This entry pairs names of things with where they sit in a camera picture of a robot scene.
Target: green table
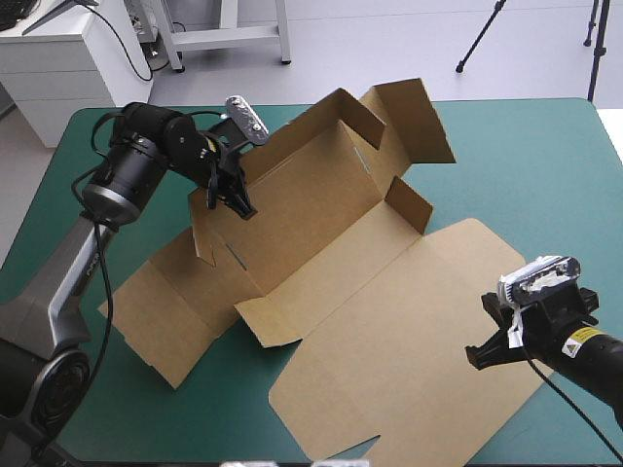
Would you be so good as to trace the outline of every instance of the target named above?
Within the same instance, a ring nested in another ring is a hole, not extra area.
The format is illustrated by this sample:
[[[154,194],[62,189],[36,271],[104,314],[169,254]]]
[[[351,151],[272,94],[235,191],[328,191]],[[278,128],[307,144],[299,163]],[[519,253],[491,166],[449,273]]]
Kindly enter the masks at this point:
[[[435,107],[457,164],[414,166],[405,176],[435,205],[428,231],[476,217],[527,259],[543,253],[576,256],[584,270],[582,283],[600,293],[602,328],[623,336],[618,316],[623,304],[623,170],[595,109],[579,99],[440,102]],[[257,110],[274,130],[305,108]],[[0,300],[18,293],[74,222],[79,208],[69,183],[98,162],[89,135],[104,112],[84,110],[71,120],[0,270]],[[200,122],[207,126],[209,117]],[[118,235],[108,253],[115,287],[190,224],[186,194],[192,188],[169,173],[140,221]],[[103,331],[104,320],[95,310],[103,299],[97,278],[83,302],[93,333],[90,354]],[[239,322],[173,391],[115,332],[100,377],[60,442],[85,460],[305,460],[267,398],[295,348],[262,349]],[[555,381],[623,449],[609,408],[561,377]],[[360,455],[369,446],[348,455]],[[613,460],[558,396],[541,387],[473,462]]]

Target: white cabinet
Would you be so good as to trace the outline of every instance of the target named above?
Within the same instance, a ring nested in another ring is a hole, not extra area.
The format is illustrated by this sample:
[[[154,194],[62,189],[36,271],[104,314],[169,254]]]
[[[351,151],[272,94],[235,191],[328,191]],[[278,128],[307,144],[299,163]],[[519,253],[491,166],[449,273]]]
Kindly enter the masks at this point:
[[[54,4],[41,0],[30,18],[0,32],[0,83],[47,147],[58,144],[76,111],[146,102],[152,87],[134,74],[108,26],[83,7],[21,36]],[[114,25],[140,74],[148,77],[124,0],[100,0],[97,10]]]

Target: brown cardboard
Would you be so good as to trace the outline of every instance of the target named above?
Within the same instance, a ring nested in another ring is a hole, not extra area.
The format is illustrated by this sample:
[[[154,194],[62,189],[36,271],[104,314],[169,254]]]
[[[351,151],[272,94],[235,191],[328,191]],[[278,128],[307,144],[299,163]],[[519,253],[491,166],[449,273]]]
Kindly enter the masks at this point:
[[[430,204],[397,177],[387,198],[408,211],[423,231]],[[382,200],[266,297],[239,303],[236,309],[263,346],[297,341],[420,236]]]
[[[454,157],[420,80],[336,90],[243,159],[251,220],[190,195],[193,228],[115,293],[115,325],[177,387],[239,314],[263,346],[303,340],[270,402],[309,457],[380,436],[374,465],[463,465],[539,381],[467,363],[495,330],[480,295],[523,259],[475,220],[424,234],[400,176],[429,162]]]
[[[539,386],[527,366],[477,372],[463,350],[495,330],[478,298],[521,256],[475,220],[414,237],[311,331],[271,390],[312,459],[380,436],[373,465],[461,466]]]

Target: cardboard box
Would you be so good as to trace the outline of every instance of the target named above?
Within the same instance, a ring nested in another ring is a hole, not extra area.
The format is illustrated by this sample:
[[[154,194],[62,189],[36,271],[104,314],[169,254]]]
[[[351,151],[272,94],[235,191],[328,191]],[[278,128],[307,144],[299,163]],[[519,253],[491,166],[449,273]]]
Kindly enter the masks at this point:
[[[251,220],[191,194],[192,229],[116,292],[115,324],[173,387],[238,314],[263,346],[303,339],[271,404],[309,457],[380,435],[375,465],[463,465],[539,381],[465,360],[494,330],[480,295],[523,259],[475,220],[424,235],[400,175],[454,161],[421,81],[336,90],[245,156]]]
[[[229,209],[208,211],[197,190],[192,229],[115,293],[115,326],[173,387],[238,319],[235,305],[268,297],[385,195],[396,206],[413,197],[416,210],[402,212],[423,232],[432,207],[399,180],[391,189],[392,180],[414,162],[454,157],[421,81],[410,80],[373,87],[361,102],[336,90],[242,161],[258,214],[242,221]],[[301,337],[290,331],[286,341]]]

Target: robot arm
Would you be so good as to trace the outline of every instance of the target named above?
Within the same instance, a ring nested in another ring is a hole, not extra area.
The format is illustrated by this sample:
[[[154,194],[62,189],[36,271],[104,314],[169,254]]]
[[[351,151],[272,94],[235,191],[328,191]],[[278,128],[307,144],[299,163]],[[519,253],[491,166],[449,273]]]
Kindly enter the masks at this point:
[[[3,467],[81,465],[52,441],[91,383],[89,359],[78,347],[91,339],[79,305],[100,263],[95,229],[103,250],[119,227],[138,219],[168,170],[205,188],[207,207],[220,200],[242,219],[255,214],[240,151],[264,144],[268,132],[241,97],[226,107],[205,131],[191,115],[148,104],[112,115],[110,150],[80,196],[85,211],[22,293],[0,305]]]
[[[478,370],[536,358],[612,407],[623,428],[623,341],[594,326],[597,293],[580,288],[575,258],[539,257],[503,276],[482,296],[499,327],[481,346],[465,348]]]

